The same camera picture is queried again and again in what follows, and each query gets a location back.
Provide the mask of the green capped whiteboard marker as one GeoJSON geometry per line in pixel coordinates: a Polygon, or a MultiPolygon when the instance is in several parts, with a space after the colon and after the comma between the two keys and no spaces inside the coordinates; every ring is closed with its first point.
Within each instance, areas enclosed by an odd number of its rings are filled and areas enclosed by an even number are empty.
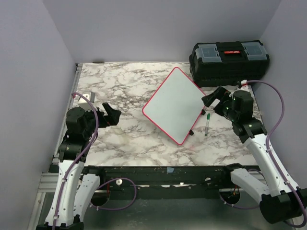
{"type": "Polygon", "coordinates": [[[208,114],[207,114],[207,118],[206,118],[205,136],[208,136],[208,130],[209,130],[209,124],[210,124],[210,117],[211,117],[211,114],[208,113],[208,114]]]}

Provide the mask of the pink framed whiteboard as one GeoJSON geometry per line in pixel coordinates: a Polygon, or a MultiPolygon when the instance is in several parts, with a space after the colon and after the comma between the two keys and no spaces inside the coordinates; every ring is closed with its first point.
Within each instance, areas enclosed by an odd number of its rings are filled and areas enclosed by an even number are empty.
{"type": "Polygon", "coordinates": [[[182,145],[204,110],[204,96],[187,74],[175,67],[144,105],[142,113],[182,145]]]}

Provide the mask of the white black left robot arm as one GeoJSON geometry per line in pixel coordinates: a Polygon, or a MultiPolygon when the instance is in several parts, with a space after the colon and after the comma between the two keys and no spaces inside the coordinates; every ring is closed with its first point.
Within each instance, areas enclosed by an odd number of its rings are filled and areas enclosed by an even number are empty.
{"type": "Polygon", "coordinates": [[[99,128],[116,126],[121,111],[103,103],[105,109],[89,111],[81,107],[66,115],[67,131],[58,148],[59,175],[54,198],[44,224],[38,230],[82,230],[83,218],[96,189],[106,185],[106,177],[95,171],[83,173],[90,146],[99,128]]]}

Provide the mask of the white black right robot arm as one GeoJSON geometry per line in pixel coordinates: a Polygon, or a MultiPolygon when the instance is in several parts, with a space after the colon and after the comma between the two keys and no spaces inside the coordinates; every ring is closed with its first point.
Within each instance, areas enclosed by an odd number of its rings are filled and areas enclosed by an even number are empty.
{"type": "Polygon", "coordinates": [[[214,112],[231,121],[234,133],[252,153],[265,179],[264,183],[259,181],[236,163],[224,167],[222,185],[227,188],[237,185],[245,190],[258,203],[263,217],[271,224],[303,216],[301,226],[305,226],[307,191],[299,187],[278,160],[263,123],[253,116],[254,99],[251,93],[242,89],[231,93],[224,87],[218,87],[213,93],[202,97],[206,107],[215,100],[219,100],[219,103],[214,107],[214,112]]]}

